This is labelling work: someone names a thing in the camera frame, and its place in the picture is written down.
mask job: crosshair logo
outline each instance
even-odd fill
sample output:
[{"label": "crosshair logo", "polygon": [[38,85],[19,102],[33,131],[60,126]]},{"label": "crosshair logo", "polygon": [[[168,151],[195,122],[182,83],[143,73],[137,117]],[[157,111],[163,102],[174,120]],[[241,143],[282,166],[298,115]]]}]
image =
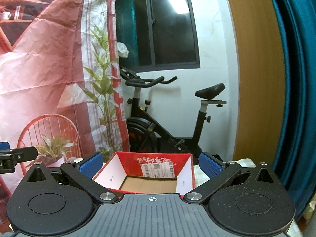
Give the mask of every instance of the crosshair logo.
[{"label": "crosshair logo", "polygon": [[156,197],[152,196],[148,200],[151,201],[151,202],[154,202],[154,201],[159,200],[159,199],[157,199]]}]

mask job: barcode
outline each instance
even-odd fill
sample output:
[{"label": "barcode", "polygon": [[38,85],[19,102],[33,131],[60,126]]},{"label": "barcode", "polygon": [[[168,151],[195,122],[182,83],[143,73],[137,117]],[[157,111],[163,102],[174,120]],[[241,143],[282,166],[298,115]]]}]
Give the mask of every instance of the barcode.
[{"label": "barcode", "polygon": [[150,177],[148,165],[144,165],[146,177]]},{"label": "barcode", "polygon": [[171,175],[174,177],[174,170],[173,170],[173,167],[170,167],[170,172],[171,172]]}]

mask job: metal screw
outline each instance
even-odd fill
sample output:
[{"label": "metal screw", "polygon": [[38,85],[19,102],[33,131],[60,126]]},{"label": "metal screw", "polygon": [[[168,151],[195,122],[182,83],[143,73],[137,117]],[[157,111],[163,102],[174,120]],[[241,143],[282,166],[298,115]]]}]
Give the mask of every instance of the metal screw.
[{"label": "metal screw", "polygon": [[115,194],[112,192],[103,192],[100,194],[102,200],[112,200],[115,198]]},{"label": "metal screw", "polygon": [[186,196],[189,200],[199,200],[202,198],[202,195],[198,192],[190,192]]}]

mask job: exercise bike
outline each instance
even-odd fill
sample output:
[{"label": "exercise bike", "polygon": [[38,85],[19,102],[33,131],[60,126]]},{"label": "exercise bike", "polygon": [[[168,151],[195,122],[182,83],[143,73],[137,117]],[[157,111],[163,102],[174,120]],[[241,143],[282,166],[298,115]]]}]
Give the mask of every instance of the exercise bike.
[{"label": "exercise bike", "polygon": [[178,78],[175,76],[168,81],[165,81],[163,76],[157,79],[142,79],[135,72],[124,67],[120,67],[120,74],[126,80],[125,84],[127,86],[135,87],[134,97],[127,101],[128,104],[132,105],[131,117],[126,121],[130,138],[130,151],[143,153],[191,153],[194,157],[194,164],[198,164],[198,157],[202,152],[198,143],[203,124],[205,120],[208,123],[211,121],[211,117],[206,116],[207,106],[208,104],[215,104],[217,107],[222,107],[226,104],[226,101],[213,100],[225,89],[225,85],[220,83],[195,93],[195,96],[202,98],[202,100],[193,137],[181,138],[172,136],[148,114],[147,110],[151,103],[150,100],[145,100],[145,108],[139,105],[141,88],[149,88],[157,84],[170,84]]}]

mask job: bike handlebar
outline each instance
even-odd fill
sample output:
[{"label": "bike handlebar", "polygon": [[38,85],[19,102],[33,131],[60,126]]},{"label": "bike handlebar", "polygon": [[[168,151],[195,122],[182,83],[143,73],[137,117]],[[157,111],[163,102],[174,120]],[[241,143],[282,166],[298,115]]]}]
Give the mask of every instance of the bike handlebar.
[{"label": "bike handlebar", "polygon": [[161,84],[170,84],[173,81],[176,81],[178,79],[177,76],[174,76],[173,78],[169,79],[168,81],[162,81]]},{"label": "bike handlebar", "polygon": [[142,88],[148,88],[148,87],[152,87],[156,84],[159,84],[161,83],[162,81],[164,81],[164,77],[161,76],[161,77],[158,77],[157,79],[141,79],[141,78],[138,78],[138,79],[135,79],[135,80],[127,80],[125,82],[125,84],[127,86],[130,86],[130,87],[142,87]]},{"label": "bike handlebar", "polygon": [[165,78],[163,76],[157,79],[141,79],[139,76],[136,75],[135,72],[121,66],[120,66],[120,74],[121,74],[121,77],[126,80],[125,84],[127,86],[142,87],[142,88],[152,87],[157,84],[170,84],[173,81],[176,81],[178,79],[177,76],[174,76],[168,81],[164,81]]}]

